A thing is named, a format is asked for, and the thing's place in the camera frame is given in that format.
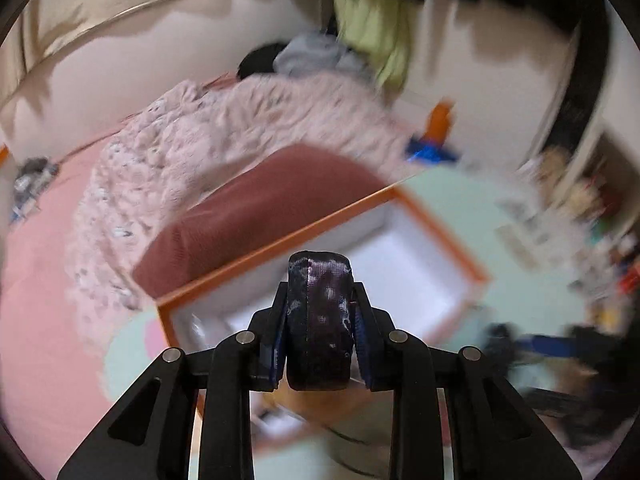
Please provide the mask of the black satin scrunchie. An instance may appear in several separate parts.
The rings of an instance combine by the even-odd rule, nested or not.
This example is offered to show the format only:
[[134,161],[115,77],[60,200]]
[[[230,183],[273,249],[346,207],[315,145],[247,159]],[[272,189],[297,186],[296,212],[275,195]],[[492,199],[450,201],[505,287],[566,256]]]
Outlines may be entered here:
[[349,260],[334,252],[296,252],[288,260],[286,378],[296,391],[347,387],[352,366]]

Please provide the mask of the orange cardboard box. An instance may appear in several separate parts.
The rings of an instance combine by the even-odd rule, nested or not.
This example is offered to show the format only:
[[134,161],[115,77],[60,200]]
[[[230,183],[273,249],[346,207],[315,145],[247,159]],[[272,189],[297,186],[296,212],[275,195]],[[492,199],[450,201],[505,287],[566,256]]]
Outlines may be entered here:
[[447,339],[491,276],[444,218],[408,183],[389,186],[237,258],[157,300],[168,344],[212,348],[272,305],[299,250],[344,255],[370,304],[431,346]]

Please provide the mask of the maroon cushion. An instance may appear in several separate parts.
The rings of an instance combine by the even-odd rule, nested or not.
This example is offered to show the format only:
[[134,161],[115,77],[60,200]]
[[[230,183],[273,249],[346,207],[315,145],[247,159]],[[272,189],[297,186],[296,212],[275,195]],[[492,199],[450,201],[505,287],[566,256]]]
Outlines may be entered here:
[[162,298],[385,187],[358,162],[289,146],[164,226],[132,277],[148,296]]

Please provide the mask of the grey clothes heap on bed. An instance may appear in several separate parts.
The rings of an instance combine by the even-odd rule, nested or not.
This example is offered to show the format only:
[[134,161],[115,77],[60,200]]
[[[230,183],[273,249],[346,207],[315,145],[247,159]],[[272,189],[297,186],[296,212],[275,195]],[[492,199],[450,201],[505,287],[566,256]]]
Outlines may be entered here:
[[24,162],[13,183],[11,224],[26,220],[38,209],[40,195],[59,172],[60,165],[47,157],[29,158]]

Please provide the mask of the orange water bottle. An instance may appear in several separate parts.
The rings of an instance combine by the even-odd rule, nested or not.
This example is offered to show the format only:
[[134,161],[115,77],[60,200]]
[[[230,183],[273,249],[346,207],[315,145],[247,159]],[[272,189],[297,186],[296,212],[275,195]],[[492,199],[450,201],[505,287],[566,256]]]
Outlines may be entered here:
[[423,140],[438,145],[445,143],[452,125],[454,102],[441,100],[431,111],[423,133]]

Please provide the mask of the pink floral blanket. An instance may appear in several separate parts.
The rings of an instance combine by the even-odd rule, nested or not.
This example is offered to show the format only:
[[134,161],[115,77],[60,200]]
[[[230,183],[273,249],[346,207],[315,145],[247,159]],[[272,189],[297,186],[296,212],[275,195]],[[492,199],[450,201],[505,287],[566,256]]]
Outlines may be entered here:
[[132,270],[164,226],[281,148],[305,143],[386,182],[416,173],[411,130],[378,92],[347,76],[251,76],[226,88],[177,84],[100,151],[66,245],[80,340],[102,353],[150,298]]

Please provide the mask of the black clothing on bed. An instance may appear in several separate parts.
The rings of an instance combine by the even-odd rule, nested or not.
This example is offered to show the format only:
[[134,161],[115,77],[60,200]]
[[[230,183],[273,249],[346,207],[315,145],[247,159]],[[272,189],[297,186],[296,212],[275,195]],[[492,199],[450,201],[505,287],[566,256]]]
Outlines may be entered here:
[[236,76],[243,80],[255,74],[273,74],[274,60],[287,46],[287,42],[273,42],[250,51],[239,64]]

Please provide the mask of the grey clothing pile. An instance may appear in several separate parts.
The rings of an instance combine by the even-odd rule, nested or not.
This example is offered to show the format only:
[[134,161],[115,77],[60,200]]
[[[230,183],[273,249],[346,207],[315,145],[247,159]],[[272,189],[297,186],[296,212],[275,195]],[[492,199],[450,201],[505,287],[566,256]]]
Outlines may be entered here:
[[335,72],[370,84],[372,70],[354,50],[335,36],[307,32],[294,37],[273,61],[277,74],[307,77],[321,72]]

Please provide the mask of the green hanging cloth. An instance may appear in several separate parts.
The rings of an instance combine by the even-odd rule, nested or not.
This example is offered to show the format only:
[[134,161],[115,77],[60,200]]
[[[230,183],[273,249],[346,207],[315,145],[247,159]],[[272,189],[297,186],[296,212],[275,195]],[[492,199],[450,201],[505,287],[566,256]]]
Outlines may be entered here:
[[419,0],[334,0],[338,39],[366,59],[378,87],[405,87],[421,6]]

